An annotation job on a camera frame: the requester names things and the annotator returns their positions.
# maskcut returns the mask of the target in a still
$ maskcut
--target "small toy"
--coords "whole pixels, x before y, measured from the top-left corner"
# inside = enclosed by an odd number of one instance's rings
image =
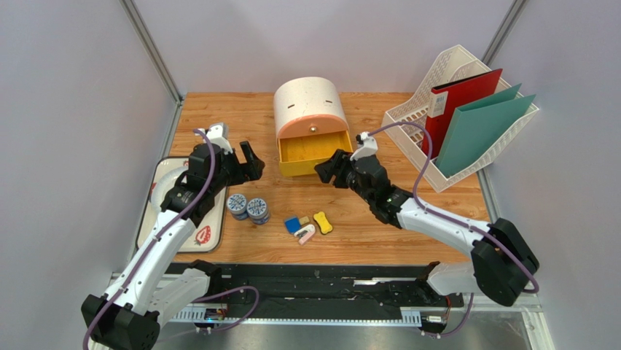
[[[306,244],[306,242],[308,242],[313,236],[315,235],[315,225],[306,225],[305,227],[301,228],[299,231],[297,231],[294,236],[296,237],[300,237],[300,240],[297,241],[297,243],[300,244],[300,246],[303,246],[304,244]]]
[[[319,230],[321,230],[321,234],[326,235],[332,232],[332,225],[328,222],[328,218],[326,218],[326,213],[320,211],[317,214],[313,215],[313,219],[319,225]]]
[[[285,227],[289,233],[293,234],[295,231],[299,230],[302,225],[300,225],[300,221],[297,217],[289,217],[285,219]]]
[[[267,210],[267,203],[263,198],[251,199],[246,210],[255,225],[263,225],[270,220],[270,211]]]
[[[295,231],[295,233],[293,234],[293,236],[298,237],[298,238],[302,238],[304,237],[305,234],[311,232],[311,231],[315,231],[315,225],[310,224],[310,225],[306,225],[305,227],[300,228],[299,230]]]
[[[231,195],[227,199],[227,208],[236,220],[248,219],[248,212],[246,211],[247,202],[246,196],[240,193]]]
[[[308,224],[309,222],[311,222],[311,219],[308,219],[308,217],[301,217],[300,218],[300,226],[304,226],[304,225]]]

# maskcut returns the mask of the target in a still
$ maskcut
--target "wood grain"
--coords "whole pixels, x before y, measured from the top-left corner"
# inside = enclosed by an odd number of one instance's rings
[[[406,101],[409,93],[342,93],[340,95],[355,137],[380,126],[383,113]],[[317,176],[283,177],[278,170],[278,148],[274,126],[272,93],[190,93],[187,96],[171,155],[188,155],[200,142],[193,128],[225,122],[229,140],[239,149],[248,140],[265,161],[263,177],[257,182],[231,187],[230,194],[243,193],[248,199],[261,197],[271,213],[265,225],[237,221],[225,215],[220,246],[208,254],[178,254],[175,261],[202,259],[213,263],[326,263],[372,265],[426,265],[435,260],[466,261],[467,258],[420,233],[383,225],[368,205],[350,190],[338,190],[320,183]],[[410,188],[418,172],[386,134],[377,135],[378,158],[397,186]],[[443,193],[421,182],[420,196],[457,214],[488,219],[475,175]],[[334,231],[316,234],[300,246],[283,224],[287,217],[309,216],[325,211]]]

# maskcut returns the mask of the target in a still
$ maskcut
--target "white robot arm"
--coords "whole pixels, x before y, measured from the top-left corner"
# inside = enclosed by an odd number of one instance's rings
[[[241,143],[246,163],[239,163],[224,123],[212,125],[206,135],[204,129],[195,132],[210,143],[194,148],[188,170],[166,193],[149,237],[105,293],[89,295],[82,304],[87,336],[111,349],[151,349],[160,328],[183,307],[221,292],[222,270],[201,260],[155,292],[181,245],[214,207],[215,196],[226,186],[260,179],[265,167],[247,141]]]
[[[515,226],[505,219],[491,224],[461,217],[392,185],[375,156],[375,139],[366,132],[356,139],[357,151],[339,149],[315,167],[321,181],[353,190],[381,222],[423,233],[469,257],[472,262],[466,264],[430,265],[426,282],[439,295],[483,292],[501,305],[513,305],[539,269]]]

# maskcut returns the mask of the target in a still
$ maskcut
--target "can lid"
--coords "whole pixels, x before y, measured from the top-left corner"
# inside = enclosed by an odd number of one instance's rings
[[[227,200],[227,208],[233,214],[243,214],[246,211],[246,196],[237,193]]]
[[[262,219],[267,215],[267,203],[263,198],[251,199],[247,210],[251,219]]]

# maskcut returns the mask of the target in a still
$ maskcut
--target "white wall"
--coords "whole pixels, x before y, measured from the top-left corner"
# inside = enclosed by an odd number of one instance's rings
[[[182,94],[414,91],[441,51],[485,52],[511,0],[135,0]]]
[[[618,349],[621,3],[530,1],[494,68],[542,110],[490,167],[541,262],[557,349]]]
[[[125,266],[173,102],[118,1],[3,1],[0,349],[78,349]]]

